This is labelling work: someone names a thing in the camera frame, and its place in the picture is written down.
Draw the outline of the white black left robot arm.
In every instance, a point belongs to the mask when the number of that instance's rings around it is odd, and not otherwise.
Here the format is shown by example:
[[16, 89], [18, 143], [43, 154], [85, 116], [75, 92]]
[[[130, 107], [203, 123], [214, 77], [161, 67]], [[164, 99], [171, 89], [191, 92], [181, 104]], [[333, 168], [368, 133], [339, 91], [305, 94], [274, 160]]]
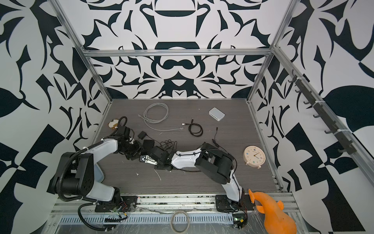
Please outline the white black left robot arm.
[[133, 129], [120, 126], [98, 143], [77, 152], [64, 153], [58, 163], [48, 191], [57, 194], [62, 201], [87, 200], [120, 202], [117, 188], [95, 179], [95, 165], [110, 154], [124, 155], [128, 160], [137, 158], [141, 143], [134, 138]]

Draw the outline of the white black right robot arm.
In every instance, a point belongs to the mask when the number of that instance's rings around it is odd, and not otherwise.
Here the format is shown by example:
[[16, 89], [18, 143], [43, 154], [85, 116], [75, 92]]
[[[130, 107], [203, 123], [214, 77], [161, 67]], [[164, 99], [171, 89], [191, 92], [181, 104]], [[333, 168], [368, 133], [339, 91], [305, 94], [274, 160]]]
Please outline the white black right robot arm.
[[193, 151], [167, 151], [159, 146], [146, 150], [146, 157], [155, 162], [156, 170], [183, 170], [195, 168], [214, 182], [221, 184], [231, 202], [240, 202], [244, 194], [237, 181], [236, 159], [209, 143], [203, 143]]

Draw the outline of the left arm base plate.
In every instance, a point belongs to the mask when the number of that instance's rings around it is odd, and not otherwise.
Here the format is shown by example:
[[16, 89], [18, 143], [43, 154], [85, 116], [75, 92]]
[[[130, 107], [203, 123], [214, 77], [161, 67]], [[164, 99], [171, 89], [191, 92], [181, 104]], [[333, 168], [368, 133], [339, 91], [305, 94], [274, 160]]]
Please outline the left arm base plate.
[[95, 207], [96, 213], [104, 213], [116, 209], [119, 212], [128, 212], [136, 208], [138, 196], [122, 196], [118, 201], [99, 202]]

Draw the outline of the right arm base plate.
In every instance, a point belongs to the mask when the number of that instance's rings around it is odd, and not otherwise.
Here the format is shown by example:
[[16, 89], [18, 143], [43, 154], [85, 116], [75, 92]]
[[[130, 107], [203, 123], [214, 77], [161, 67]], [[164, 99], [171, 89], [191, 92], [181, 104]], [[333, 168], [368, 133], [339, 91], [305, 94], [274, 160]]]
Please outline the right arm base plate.
[[251, 202], [249, 195], [242, 195], [239, 202], [229, 200], [226, 195], [216, 195], [215, 205], [216, 210], [222, 213], [238, 212], [245, 208], [247, 208], [248, 211], [252, 211], [255, 206], [255, 204]]

